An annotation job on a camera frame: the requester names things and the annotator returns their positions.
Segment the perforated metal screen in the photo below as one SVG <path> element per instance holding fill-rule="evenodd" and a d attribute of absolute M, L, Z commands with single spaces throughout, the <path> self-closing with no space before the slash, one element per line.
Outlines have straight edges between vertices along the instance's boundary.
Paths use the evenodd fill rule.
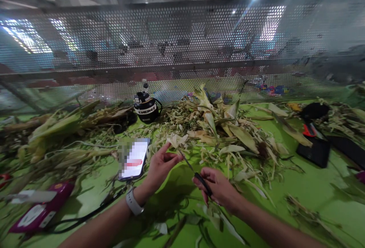
<path fill-rule="evenodd" d="M 365 78 L 365 0 L 218 0 L 2 11 L 3 113 L 142 88 L 169 104 L 206 83 L 226 101 L 338 96 Z"/>

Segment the finger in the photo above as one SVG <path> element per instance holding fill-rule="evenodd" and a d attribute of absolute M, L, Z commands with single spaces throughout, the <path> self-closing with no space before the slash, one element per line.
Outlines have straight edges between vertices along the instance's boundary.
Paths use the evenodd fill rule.
<path fill-rule="evenodd" d="M 219 204 L 220 205 L 220 203 L 219 203 L 219 201 L 217 200 L 217 198 L 216 197 L 214 197 L 213 195 L 211 196 L 211 198 L 212 198 L 212 201 L 214 201 L 216 204 Z"/>
<path fill-rule="evenodd" d="M 219 171 L 216 169 L 213 169 L 210 167 L 203 167 L 200 172 L 200 175 L 203 178 L 209 179 L 212 182 L 216 182 L 216 178 L 217 178 L 216 176 L 218 173 L 219 173 Z"/>
<path fill-rule="evenodd" d="M 176 156 L 177 154 L 175 153 L 167 152 L 162 155 L 162 158 L 164 162 L 168 162 L 169 160 L 175 158 Z"/>
<path fill-rule="evenodd" d="M 168 167 L 168 170 L 170 171 L 173 169 L 175 165 L 177 165 L 179 162 L 183 160 L 183 157 L 181 155 L 177 155 L 176 157 L 172 158 L 168 162 L 166 162 L 166 166 Z"/>
<path fill-rule="evenodd" d="M 216 174 L 217 170 L 210 168 L 210 167 L 203 167 L 202 170 L 200 171 L 200 175 L 204 178 L 208 177 L 208 176 L 214 176 Z"/>
<path fill-rule="evenodd" d="M 197 179 L 197 178 L 193 178 L 192 179 L 193 183 L 197 186 L 197 188 L 199 188 L 200 190 L 207 192 L 205 186 Z M 205 181 L 205 183 L 209 186 L 210 190 L 213 192 L 214 189 L 214 183 L 211 183 L 210 181 Z"/>
<path fill-rule="evenodd" d="M 170 147 L 171 143 L 167 142 L 165 143 L 165 145 L 163 147 L 161 147 L 156 154 L 164 154 L 166 153 L 166 151 L 168 150 L 168 148 Z"/>
<path fill-rule="evenodd" d="M 209 207 L 208 206 L 208 201 L 209 201 L 209 198 L 208 198 L 208 195 L 202 190 L 202 196 L 203 196 L 203 199 L 204 199 L 204 202 L 205 202 L 205 205 L 207 206 L 207 207 Z"/>

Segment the phone screen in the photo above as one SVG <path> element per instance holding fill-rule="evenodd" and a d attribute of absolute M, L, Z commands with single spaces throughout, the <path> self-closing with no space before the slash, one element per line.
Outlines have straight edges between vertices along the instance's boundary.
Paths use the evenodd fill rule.
<path fill-rule="evenodd" d="M 142 175 L 150 139 L 134 139 L 122 146 L 119 154 L 119 180 L 138 178 Z"/>

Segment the black cable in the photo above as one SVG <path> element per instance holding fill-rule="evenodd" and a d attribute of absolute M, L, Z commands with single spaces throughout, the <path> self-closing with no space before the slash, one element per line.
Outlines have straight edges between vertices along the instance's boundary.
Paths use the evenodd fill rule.
<path fill-rule="evenodd" d="M 79 226 L 80 224 L 84 223 L 85 221 L 87 221 L 88 219 L 92 218 L 93 216 L 95 216 L 96 214 L 99 214 L 101 211 L 103 211 L 106 207 L 108 207 L 112 202 L 114 202 L 117 198 L 119 198 L 121 195 L 123 195 L 125 193 L 125 191 L 127 190 L 127 186 L 123 187 L 118 193 L 116 193 L 110 200 L 107 200 L 106 202 L 102 202 L 100 204 L 100 207 L 95 209 L 94 211 L 92 211 L 91 213 L 87 214 L 86 216 L 83 216 L 81 218 L 73 218 L 73 219 L 68 219 L 68 220 L 63 220 L 63 221 L 59 221 L 56 222 L 54 224 L 48 225 L 44 228 L 44 230 L 49 233 L 49 234 L 62 234 L 65 232 L 68 232 L 74 228 L 76 228 L 77 226 Z M 68 223 L 68 222 L 76 222 L 73 225 L 60 230 L 60 231 L 55 231 L 55 230 L 51 230 L 52 228 L 56 228 L 58 225 L 63 224 L 63 223 Z"/>

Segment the person's left hand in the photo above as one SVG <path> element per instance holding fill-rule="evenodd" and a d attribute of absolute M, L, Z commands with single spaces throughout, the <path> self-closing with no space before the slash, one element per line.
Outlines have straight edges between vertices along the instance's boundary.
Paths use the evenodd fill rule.
<path fill-rule="evenodd" d="M 170 152 L 166 153 L 170 145 L 169 142 L 166 143 L 151 157 L 148 174 L 143 181 L 143 184 L 147 185 L 153 193 L 155 193 L 166 180 L 170 170 L 183 160 L 181 155 Z"/>

